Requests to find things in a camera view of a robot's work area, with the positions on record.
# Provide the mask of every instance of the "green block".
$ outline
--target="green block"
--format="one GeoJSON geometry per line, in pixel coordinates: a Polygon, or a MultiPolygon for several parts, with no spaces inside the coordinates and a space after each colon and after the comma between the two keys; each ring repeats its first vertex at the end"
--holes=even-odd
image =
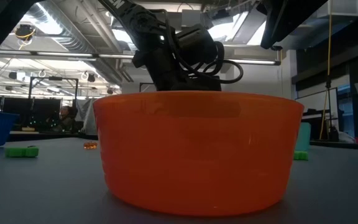
{"type": "Polygon", "coordinates": [[[308,154],[308,152],[295,151],[295,153],[293,155],[293,159],[294,160],[308,161],[309,160],[309,154],[308,154]]]}
{"type": "Polygon", "coordinates": [[[5,148],[6,157],[37,157],[39,149],[37,147],[25,147],[25,148],[5,148]]]}

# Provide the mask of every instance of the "orange bowl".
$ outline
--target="orange bowl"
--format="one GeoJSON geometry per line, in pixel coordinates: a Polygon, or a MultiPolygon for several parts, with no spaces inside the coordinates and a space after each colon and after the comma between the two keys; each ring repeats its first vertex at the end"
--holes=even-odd
{"type": "Polygon", "coordinates": [[[215,91],[117,95],[94,103],[104,177],[138,207],[238,215],[284,195],[303,106],[215,91]]]}

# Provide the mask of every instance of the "duct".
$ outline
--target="duct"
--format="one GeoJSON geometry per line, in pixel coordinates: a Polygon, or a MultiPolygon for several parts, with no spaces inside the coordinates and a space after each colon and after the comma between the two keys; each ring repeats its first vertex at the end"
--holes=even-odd
{"type": "MultiPolygon", "coordinates": [[[[54,41],[74,53],[96,53],[96,49],[88,42],[83,34],[72,24],[71,20],[52,1],[34,4],[25,15],[38,29],[46,34],[59,34],[64,37],[53,37],[54,41]]],[[[122,77],[105,59],[84,61],[94,67],[107,81],[120,84],[122,77]]]]}

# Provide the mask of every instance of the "small toy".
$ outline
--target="small toy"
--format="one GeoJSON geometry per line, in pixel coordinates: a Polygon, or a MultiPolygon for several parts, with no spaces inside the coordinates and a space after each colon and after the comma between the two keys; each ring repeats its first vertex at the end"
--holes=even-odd
{"type": "Polygon", "coordinates": [[[37,157],[39,153],[38,147],[30,146],[30,147],[8,147],[5,148],[5,156],[6,157],[27,157],[34,158],[37,157]]]}
{"type": "Polygon", "coordinates": [[[308,161],[309,160],[309,153],[305,151],[295,151],[293,155],[294,160],[303,160],[308,161]]]}
{"type": "Polygon", "coordinates": [[[86,142],[84,143],[84,149],[96,149],[98,146],[97,142],[86,142]]]}

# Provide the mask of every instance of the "desk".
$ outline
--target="desk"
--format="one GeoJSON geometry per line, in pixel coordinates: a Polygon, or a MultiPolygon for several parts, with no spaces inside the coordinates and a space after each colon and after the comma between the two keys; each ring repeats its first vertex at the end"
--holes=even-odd
{"type": "Polygon", "coordinates": [[[150,212],[112,196],[99,150],[78,138],[9,142],[38,146],[36,159],[7,159],[0,148],[0,223],[358,223],[358,150],[312,146],[294,161],[284,199],[261,212],[226,218],[150,212]]]}

